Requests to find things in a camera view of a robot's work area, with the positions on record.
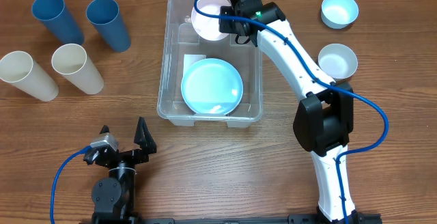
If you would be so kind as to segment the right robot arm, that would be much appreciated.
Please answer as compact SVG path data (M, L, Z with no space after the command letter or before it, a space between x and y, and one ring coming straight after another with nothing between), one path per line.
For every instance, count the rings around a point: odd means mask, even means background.
M246 36L280 70L298 99L293 131L311 153L322 223L351 223L355 214L346 156L353 131L353 91L322 72L292 32L276 3L231 0L219 12L223 33Z

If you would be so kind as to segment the grey bowl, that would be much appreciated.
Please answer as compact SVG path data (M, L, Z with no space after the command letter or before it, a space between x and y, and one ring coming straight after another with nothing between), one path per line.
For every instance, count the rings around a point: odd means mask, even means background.
M354 51L343 44L326 45L318 55L318 65L335 80L350 78L358 68Z

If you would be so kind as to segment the light blue bowl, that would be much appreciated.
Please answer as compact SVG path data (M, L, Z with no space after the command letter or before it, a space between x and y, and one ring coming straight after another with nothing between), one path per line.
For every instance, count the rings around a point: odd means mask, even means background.
M331 29L343 29L353 23L359 15L355 0L323 0L322 22Z

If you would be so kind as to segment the pink bowl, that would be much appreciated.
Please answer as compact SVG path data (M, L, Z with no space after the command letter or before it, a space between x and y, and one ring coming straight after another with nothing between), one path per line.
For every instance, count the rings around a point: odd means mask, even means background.
M198 0L197 7L201 12L218 16L221 6L230 6L228 0ZM219 31L219 19L199 14L195 8L192 9L191 21L196 33L203 39L219 41L228 36L228 33Z

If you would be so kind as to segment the light blue plate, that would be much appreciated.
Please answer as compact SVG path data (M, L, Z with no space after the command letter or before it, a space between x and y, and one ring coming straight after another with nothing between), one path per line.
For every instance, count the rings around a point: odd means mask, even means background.
M183 100L195 113L227 115L240 104L243 93L240 73L222 59L197 61L182 77Z

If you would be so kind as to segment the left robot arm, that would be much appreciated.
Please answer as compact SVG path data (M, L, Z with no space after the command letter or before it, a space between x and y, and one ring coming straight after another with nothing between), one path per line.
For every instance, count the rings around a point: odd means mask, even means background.
M88 165L99 165L109 170L109 176L93 186L91 198L94 203L92 223L142 223L141 215L135 212L135 166L149 161L156 153L154 142L145 119L139 118L134 137L139 148L121 152L118 142L103 126L99 137L94 139L83 160Z

